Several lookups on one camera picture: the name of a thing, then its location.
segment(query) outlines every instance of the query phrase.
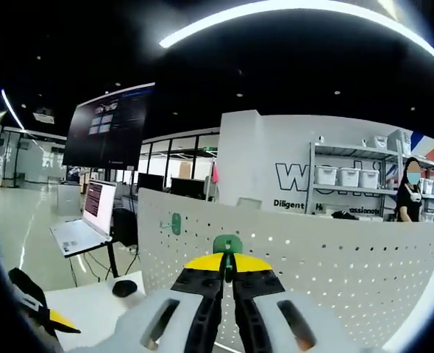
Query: laptop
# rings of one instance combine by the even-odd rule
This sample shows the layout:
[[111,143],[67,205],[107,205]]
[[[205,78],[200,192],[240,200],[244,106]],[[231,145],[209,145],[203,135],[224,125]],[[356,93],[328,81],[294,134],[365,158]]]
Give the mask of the laptop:
[[115,183],[90,180],[82,218],[50,227],[63,256],[81,254],[112,240],[115,189]]

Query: large display screen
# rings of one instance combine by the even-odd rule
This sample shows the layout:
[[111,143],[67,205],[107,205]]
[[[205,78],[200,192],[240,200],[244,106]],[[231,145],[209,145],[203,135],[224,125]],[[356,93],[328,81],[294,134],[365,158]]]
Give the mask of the large display screen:
[[128,88],[80,104],[71,120],[63,165],[136,170],[153,86]]

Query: desk leg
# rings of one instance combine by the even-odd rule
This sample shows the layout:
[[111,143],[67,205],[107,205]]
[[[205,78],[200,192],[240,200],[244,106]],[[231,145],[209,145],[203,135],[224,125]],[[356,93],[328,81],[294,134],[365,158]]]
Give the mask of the desk leg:
[[115,265],[113,244],[108,243],[106,247],[107,247],[107,254],[109,255],[109,264],[111,266],[111,273],[113,274],[114,278],[117,278],[119,277],[119,274],[117,273],[117,266]]

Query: computer mouse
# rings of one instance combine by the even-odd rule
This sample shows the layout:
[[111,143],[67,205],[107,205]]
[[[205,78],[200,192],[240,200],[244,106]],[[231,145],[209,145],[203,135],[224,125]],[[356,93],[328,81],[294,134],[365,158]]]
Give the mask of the computer mouse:
[[113,294],[119,298],[125,298],[137,291],[137,285],[130,279],[124,279],[114,284]]

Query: white pegboard panel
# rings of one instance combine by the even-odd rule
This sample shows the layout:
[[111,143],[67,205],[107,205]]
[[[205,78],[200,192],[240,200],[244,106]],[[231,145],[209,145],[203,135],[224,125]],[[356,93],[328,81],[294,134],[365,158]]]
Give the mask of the white pegboard panel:
[[[382,346],[419,300],[434,269],[434,223],[359,222],[247,210],[140,189],[138,240],[147,293],[170,288],[183,265],[237,234],[286,290],[306,293],[340,318],[360,346]],[[171,215],[182,233],[174,235]],[[226,284],[216,342],[243,352]]]

